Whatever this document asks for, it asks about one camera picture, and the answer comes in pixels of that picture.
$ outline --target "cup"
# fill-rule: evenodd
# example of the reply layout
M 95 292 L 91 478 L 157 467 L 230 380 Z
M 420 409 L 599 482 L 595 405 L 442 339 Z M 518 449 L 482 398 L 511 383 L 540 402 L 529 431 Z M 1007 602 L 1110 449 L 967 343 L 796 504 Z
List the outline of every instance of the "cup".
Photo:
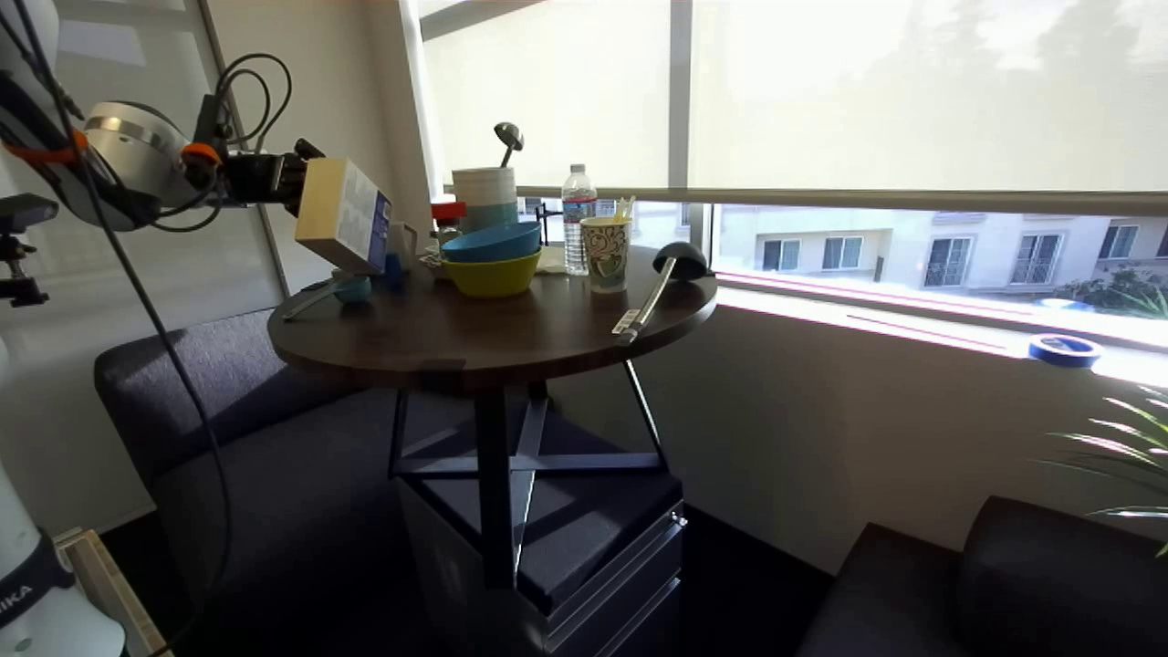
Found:
M 628 270 L 628 219 L 584 219 L 580 245 L 591 292 L 621 292 Z
M 453 172 L 453 193 L 467 204 L 460 234 L 518 223 L 515 168 L 460 168 Z

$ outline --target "window sill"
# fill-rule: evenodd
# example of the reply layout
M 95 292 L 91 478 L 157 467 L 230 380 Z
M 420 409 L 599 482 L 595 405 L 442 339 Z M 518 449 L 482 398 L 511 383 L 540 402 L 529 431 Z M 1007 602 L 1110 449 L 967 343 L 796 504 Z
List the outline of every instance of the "window sill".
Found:
M 737 274 L 719 274 L 719 281 L 719 307 L 1015 361 L 1029 361 L 1029 343 L 1037 336 L 1080 336 L 1099 347 L 1099 361 L 1088 372 L 1142 387 L 1168 387 L 1168 336 L 1142 336 L 1150 332 L 1146 321 L 953 296 L 931 299 L 927 292 L 872 292 L 861 285 L 759 281 Z

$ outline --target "yellow bowl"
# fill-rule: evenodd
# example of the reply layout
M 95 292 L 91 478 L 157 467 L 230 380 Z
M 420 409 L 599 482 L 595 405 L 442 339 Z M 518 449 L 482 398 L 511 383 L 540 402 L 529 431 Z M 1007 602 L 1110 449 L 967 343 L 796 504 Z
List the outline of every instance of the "yellow bowl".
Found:
M 445 263 L 445 277 L 464 296 L 518 296 L 533 281 L 540 252 L 522 259 L 493 259 L 493 263 Z

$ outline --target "table top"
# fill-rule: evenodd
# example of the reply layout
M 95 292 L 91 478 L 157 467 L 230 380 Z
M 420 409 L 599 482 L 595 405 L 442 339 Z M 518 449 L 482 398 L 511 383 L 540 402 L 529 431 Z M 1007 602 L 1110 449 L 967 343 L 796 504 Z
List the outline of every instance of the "table top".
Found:
M 292 365 L 391 387 L 485 391 L 602 369 L 657 350 L 715 310 L 715 277 L 672 281 L 635 343 L 613 325 L 657 288 L 653 252 L 631 252 L 624 292 L 599 296 L 588 277 L 533 277 L 529 292 L 467 299 L 416 270 L 405 288 L 372 288 L 361 307 L 299 292 L 270 321 Z

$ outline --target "water bottle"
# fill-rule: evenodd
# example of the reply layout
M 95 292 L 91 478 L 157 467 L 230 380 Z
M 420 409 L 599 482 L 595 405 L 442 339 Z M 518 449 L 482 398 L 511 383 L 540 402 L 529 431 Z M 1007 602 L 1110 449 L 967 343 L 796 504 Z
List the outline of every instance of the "water bottle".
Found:
M 588 274 L 584 245 L 580 245 L 580 223 L 595 215 L 595 186 L 588 179 L 584 164 L 569 168 L 569 179 L 562 183 L 562 266 L 569 274 Z

